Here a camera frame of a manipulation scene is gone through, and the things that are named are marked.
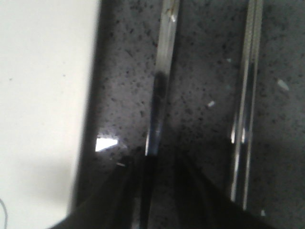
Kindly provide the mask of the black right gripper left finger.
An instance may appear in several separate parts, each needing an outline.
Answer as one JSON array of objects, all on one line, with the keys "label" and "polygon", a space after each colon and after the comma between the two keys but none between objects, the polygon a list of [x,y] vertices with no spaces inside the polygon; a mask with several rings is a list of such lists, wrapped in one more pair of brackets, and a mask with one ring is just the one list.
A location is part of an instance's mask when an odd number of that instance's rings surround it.
[{"label": "black right gripper left finger", "polygon": [[[108,179],[55,229],[129,229],[132,226],[133,197],[137,188],[137,166],[131,156],[116,163]],[[145,156],[140,165],[142,190],[139,228],[148,228],[155,175],[155,157]]]}]

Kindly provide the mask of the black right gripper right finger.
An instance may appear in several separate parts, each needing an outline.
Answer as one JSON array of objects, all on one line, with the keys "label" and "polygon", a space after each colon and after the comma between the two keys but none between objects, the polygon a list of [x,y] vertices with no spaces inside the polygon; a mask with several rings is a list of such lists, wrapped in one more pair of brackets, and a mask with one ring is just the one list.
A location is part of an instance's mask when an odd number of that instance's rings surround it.
[{"label": "black right gripper right finger", "polygon": [[157,160],[173,172],[174,212],[180,229],[302,229],[305,162],[287,162],[273,148],[255,152],[247,210],[232,202],[227,144],[163,144]]}]

